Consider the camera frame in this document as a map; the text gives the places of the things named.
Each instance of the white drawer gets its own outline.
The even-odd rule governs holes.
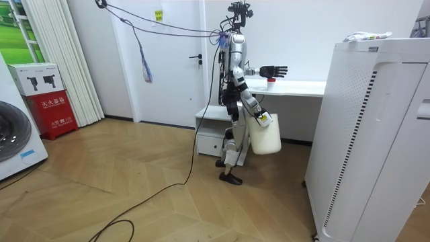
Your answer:
[[[197,135],[197,152],[199,154],[220,157],[222,149],[222,138]]]

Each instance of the washing machine door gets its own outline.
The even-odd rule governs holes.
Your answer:
[[[0,102],[0,162],[18,154],[32,135],[32,124],[19,108]]]

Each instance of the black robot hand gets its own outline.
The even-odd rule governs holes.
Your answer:
[[[260,68],[260,76],[265,78],[285,77],[288,67],[264,66]]]

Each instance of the white wall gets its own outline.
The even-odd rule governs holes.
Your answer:
[[[251,66],[288,65],[286,80],[324,81],[336,42],[358,31],[391,31],[394,32],[391,38],[408,38],[422,0],[249,0],[247,3],[255,14],[247,19],[243,29]],[[224,16],[231,15],[227,12],[229,5],[230,1],[206,1],[208,30],[219,28]],[[215,47],[209,44],[209,65],[214,51]],[[217,80],[216,75],[212,104],[218,103]],[[283,138],[312,141],[321,100],[266,97],[262,106],[279,113]]]
[[[67,0],[103,112],[132,118],[109,13],[92,0]]]

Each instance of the red box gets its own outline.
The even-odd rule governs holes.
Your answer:
[[[65,90],[33,95],[24,99],[42,138],[55,140],[59,135],[78,130]]]

